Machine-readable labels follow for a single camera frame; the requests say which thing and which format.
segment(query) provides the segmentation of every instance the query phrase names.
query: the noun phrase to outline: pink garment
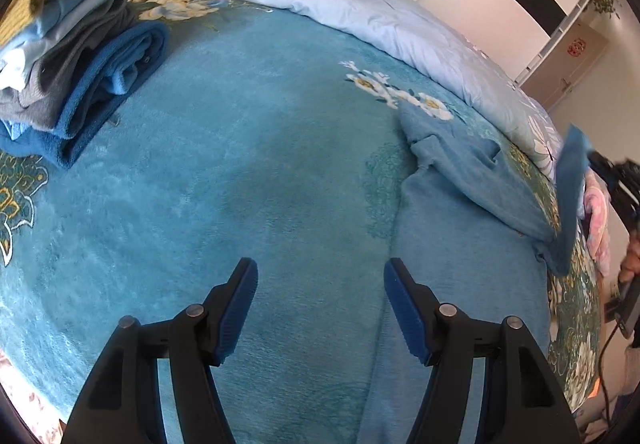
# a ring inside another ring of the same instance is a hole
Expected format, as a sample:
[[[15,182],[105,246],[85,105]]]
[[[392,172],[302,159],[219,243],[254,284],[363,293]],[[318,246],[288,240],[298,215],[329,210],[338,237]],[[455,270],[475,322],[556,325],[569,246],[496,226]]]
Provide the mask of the pink garment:
[[[584,213],[591,215],[587,249],[598,265],[600,274],[608,276],[610,270],[610,237],[607,229],[609,194],[600,188],[595,173],[591,169],[585,173],[584,182]]]

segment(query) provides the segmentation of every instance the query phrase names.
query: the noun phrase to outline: hand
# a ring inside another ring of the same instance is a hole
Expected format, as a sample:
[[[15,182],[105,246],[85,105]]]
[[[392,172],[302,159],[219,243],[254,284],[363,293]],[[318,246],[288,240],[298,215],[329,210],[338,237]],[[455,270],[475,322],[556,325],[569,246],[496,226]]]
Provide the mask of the hand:
[[[631,281],[640,274],[640,234],[637,231],[629,233],[629,245],[626,248],[625,259],[620,265],[620,281]]]

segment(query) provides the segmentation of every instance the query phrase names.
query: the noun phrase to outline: metal screw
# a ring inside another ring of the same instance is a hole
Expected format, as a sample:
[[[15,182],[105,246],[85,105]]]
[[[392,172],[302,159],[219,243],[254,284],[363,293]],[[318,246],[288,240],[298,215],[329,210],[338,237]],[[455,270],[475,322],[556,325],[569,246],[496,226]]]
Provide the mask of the metal screw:
[[[512,329],[518,330],[522,328],[522,320],[517,316],[509,316],[507,318],[507,325],[510,326]]]
[[[438,310],[440,310],[440,314],[447,318],[451,318],[458,313],[458,309],[451,303],[443,303]]]
[[[128,329],[135,322],[136,319],[133,316],[123,316],[122,318],[120,318],[120,321],[118,321],[118,326],[121,329]]]
[[[187,316],[190,318],[197,318],[204,312],[204,307],[199,303],[194,303],[193,305],[189,305],[187,307]]]

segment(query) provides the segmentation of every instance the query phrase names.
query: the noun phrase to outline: folded gray garment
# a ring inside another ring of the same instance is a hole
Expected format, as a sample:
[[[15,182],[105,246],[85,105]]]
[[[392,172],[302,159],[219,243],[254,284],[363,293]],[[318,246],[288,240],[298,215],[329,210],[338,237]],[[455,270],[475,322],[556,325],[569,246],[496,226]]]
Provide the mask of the folded gray garment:
[[[135,21],[135,13],[127,0],[108,0],[94,9],[36,61],[24,90],[0,90],[0,119],[23,122],[46,132],[52,130],[84,67],[104,42],[118,36]]]

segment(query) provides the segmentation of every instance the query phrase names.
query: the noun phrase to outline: door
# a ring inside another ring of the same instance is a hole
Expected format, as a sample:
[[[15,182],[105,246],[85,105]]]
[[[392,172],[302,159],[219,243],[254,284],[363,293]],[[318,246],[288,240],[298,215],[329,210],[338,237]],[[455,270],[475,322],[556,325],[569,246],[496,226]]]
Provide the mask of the door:
[[[522,90],[551,109],[594,65],[607,43],[602,34],[577,20],[522,84]]]

